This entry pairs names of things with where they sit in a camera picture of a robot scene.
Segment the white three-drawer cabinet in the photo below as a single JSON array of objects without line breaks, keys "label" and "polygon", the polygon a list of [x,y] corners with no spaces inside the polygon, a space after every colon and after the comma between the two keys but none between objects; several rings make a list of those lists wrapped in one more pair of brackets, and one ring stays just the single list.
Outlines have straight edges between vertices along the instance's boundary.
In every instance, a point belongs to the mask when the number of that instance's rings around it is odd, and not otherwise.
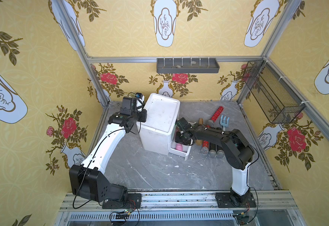
[{"label": "white three-drawer cabinet", "polygon": [[147,110],[146,122],[137,122],[141,143],[146,151],[168,155],[179,107],[179,100],[156,93],[149,96],[144,106]]}]

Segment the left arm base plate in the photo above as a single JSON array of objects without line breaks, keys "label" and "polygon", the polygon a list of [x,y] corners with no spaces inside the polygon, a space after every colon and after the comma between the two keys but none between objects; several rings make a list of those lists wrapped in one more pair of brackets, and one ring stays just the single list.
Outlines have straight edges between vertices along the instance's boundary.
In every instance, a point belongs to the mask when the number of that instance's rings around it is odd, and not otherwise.
[{"label": "left arm base plate", "polygon": [[142,195],[140,193],[126,193],[119,199],[105,199],[102,209],[139,209],[141,201]]}]

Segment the pink microphone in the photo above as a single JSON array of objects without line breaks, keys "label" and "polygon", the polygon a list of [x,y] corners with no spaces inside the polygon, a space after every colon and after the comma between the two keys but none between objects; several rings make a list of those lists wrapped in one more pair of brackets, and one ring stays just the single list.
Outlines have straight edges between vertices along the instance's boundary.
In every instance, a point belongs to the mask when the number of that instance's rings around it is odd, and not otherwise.
[{"label": "pink microphone", "polygon": [[182,146],[182,144],[179,144],[179,143],[177,143],[176,144],[176,146],[175,146],[175,149],[177,150],[177,151],[183,151],[183,146]]}]

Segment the black microphone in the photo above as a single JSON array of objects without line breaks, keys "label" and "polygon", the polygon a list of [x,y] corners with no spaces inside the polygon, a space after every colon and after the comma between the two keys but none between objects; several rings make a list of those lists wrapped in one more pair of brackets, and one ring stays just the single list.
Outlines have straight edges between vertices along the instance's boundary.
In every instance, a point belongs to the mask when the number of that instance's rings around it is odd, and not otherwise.
[{"label": "black microphone", "polygon": [[217,146],[213,143],[209,144],[209,153],[210,158],[216,158],[217,157]]},{"label": "black microphone", "polygon": [[[217,127],[215,128],[216,130],[219,130],[219,131],[223,131],[221,127]],[[220,158],[220,159],[223,159],[225,157],[225,153],[224,153],[224,150],[221,146],[216,146],[217,147],[217,158]]]}]

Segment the red glitter microphone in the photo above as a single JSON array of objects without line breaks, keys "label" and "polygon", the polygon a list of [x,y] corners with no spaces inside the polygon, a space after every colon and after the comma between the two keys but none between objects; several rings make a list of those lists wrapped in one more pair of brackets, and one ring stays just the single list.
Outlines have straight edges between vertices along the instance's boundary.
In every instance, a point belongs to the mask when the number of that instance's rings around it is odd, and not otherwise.
[{"label": "red glitter microphone", "polygon": [[216,112],[213,114],[213,116],[210,118],[210,120],[207,121],[207,124],[214,124],[216,122],[216,120],[218,119],[218,117],[221,115],[221,113],[223,112],[224,108],[222,106],[218,107],[218,109],[216,110]]},{"label": "red glitter microphone", "polygon": [[201,136],[201,139],[203,141],[202,141],[202,147],[201,147],[200,153],[202,155],[208,155],[208,153],[209,153],[209,142],[205,139],[204,136]]}]

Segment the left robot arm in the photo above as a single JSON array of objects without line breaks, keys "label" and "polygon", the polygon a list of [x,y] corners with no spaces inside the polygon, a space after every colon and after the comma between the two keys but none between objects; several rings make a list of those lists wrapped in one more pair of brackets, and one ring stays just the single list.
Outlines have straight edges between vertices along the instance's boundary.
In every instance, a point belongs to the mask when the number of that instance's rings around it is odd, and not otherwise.
[{"label": "left robot arm", "polygon": [[69,178],[75,197],[103,205],[111,202],[127,205],[127,187],[110,183],[105,177],[105,171],[121,139],[131,132],[137,122],[146,122],[144,102],[145,97],[141,93],[136,93],[134,97],[124,97],[120,111],[109,117],[106,130],[94,150],[82,163],[71,167]]}]

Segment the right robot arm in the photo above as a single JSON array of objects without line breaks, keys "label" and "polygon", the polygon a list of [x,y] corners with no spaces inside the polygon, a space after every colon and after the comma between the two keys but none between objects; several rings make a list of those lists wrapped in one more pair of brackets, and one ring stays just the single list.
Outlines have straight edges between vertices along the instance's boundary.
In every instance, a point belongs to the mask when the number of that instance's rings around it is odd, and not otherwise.
[{"label": "right robot arm", "polygon": [[224,151],[228,164],[232,167],[232,186],[229,198],[233,205],[241,206],[250,197],[248,170],[253,160],[255,149],[245,139],[240,130],[220,131],[203,124],[190,124],[185,118],[176,121],[179,129],[175,142],[189,146],[195,140],[207,141]]}]

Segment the white bottom drawer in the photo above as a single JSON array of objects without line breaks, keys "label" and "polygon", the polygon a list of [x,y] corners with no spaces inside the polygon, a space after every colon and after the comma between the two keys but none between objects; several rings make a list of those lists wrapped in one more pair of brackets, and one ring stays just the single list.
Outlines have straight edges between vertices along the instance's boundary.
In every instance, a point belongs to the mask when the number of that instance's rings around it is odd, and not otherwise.
[{"label": "white bottom drawer", "polygon": [[174,134],[173,134],[172,142],[169,147],[169,153],[183,157],[184,161],[186,161],[189,157],[192,146],[181,145],[181,147],[179,147],[180,144],[175,142],[176,133],[178,131],[179,131],[179,129],[178,129],[178,127],[176,127]]}]

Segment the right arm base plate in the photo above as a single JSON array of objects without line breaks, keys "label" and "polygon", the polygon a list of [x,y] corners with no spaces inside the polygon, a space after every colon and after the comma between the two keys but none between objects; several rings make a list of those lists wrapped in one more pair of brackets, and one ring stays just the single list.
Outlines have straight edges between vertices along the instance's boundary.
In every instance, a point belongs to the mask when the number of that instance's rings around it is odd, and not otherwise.
[{"label": "right arm base plate", "polygon": [[256,208],[257,202],[253,194],[238,196],[230,192],[216,193],[215,200],[218,208]]}]

